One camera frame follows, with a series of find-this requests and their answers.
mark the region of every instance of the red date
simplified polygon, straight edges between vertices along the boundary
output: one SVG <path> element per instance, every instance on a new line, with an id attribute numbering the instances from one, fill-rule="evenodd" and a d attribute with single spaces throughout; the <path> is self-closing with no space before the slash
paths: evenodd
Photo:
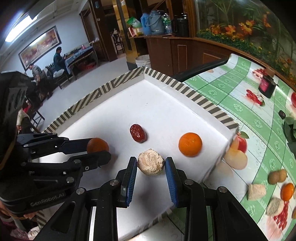
<path id="1" fill-rule="evenodd" d="M 133 124 L 130 127 L 131 137 L 138 143 L 146 141 L 146 133 L 143 128 L 138 124 Z"/>

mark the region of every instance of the black kettle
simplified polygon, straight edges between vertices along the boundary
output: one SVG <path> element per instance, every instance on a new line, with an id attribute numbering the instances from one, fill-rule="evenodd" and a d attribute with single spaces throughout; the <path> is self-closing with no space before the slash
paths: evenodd
<path id="1" fill-rule="evenodd" d="M 173 33 L 178 37 L 189 37 L 188 15 L 182 14 L 172 20 Z"/>

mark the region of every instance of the white pillow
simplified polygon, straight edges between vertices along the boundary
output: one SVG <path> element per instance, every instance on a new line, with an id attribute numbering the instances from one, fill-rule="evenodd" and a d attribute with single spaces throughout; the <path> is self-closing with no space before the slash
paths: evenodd
<path id="1" fill-rule="evenodd" d="M 64 73 L 64 69 L 60 69 L 59 71 L 54 72 L 54 78 L 60 77 Z"/>

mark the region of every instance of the blue tablecloth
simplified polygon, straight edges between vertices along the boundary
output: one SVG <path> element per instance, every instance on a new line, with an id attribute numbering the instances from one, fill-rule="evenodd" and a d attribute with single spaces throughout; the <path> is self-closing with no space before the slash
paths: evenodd
<path id="1" fill-rule="evenodd" d="M 83 53 L 85 53 L 86 51 L 90 50 L 92 48 L 92 46 L 87 47 L 86 49 L 80 49 L 77 53 L 75 53 L 73 56 L 69 57 L 68 59 L 65 60 L 65 64 L 66 64 L 66 68 L 68 73 L 70 74 L 70 69 L 69 69 L 69 65 L 75 60 L 77 59 L 79 56 L 81 56 Z"/>

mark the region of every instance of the pink label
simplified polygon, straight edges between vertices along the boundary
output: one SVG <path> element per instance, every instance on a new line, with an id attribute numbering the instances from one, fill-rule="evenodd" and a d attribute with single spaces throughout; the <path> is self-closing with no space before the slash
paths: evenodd
<path id="1" fill-rule="evenodd" d="M 260 88 L 263 92 L 265 92 L 265 91 L 267 90 L 268 86 L 269 86 L 269 83 L 268 83 L 266 80 L 261 79 L 261 82 L 260 82 L 259 88 Z"/>

